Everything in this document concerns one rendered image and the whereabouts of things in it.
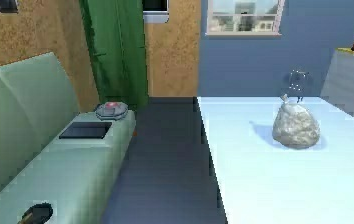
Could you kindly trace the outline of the green curtain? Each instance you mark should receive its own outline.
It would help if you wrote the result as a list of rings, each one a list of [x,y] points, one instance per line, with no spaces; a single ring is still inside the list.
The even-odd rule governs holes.
[[[148,103],[142,0],[78,0],[92,72],[102,103],[136,111]]]

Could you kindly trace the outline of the dark window white sill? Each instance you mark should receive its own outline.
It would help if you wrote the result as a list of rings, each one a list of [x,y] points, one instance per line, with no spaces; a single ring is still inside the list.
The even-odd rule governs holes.
[[[169,20],[169,0],[142,0],[143,20],[148,24],[163,24]]]

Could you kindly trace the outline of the black round object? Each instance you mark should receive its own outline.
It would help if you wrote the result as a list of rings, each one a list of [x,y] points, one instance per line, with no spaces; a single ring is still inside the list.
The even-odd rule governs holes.
[[[17,224],[45,224],[53,215],[50,203],[35,204],[28,208]]]

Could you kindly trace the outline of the grey tied bag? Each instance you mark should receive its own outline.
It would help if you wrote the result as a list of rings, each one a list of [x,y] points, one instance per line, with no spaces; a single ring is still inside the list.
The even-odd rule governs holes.
[[[290,101],[284,94],[273,122],[272,138],[291,149],[307,149],[318,143],[321,131],[318,121],[302,104]]]

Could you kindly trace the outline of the grey cabinet yellow top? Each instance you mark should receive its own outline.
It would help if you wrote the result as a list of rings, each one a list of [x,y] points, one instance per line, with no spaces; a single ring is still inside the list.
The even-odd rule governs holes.
[[[335,50],[320,97],[354,117],[354,51]]]

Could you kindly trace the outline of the grey round dish red top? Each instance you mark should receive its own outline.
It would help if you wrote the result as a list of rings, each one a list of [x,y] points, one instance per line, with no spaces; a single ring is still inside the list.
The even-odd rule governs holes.
[[[123,102],[106,102],[95,110],[100,120],[120,120],[128,113],[128,105]]]

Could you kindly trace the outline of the pale blue table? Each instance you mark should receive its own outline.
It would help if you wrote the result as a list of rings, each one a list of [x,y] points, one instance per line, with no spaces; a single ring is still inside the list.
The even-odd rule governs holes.
[[[354,118],[309,97],[319,142],[273,140],[277,97],[198,100],[228,224],[354,224]]]

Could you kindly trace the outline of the white framed window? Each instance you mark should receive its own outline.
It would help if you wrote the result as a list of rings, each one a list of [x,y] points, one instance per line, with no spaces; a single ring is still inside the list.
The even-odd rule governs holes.
[[[285,0],[207,0],[208,36],[279,36]]]

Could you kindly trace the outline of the pale green sofa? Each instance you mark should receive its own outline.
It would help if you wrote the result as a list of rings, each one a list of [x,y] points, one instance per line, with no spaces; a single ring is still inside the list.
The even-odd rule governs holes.
[[[97,139],[65,139],[79,109],[73,85],[52,52],[0,66],[0,224],[20,224],[48,203],[44,224],[102,224],[136,126],[128,111],[105,121]]]

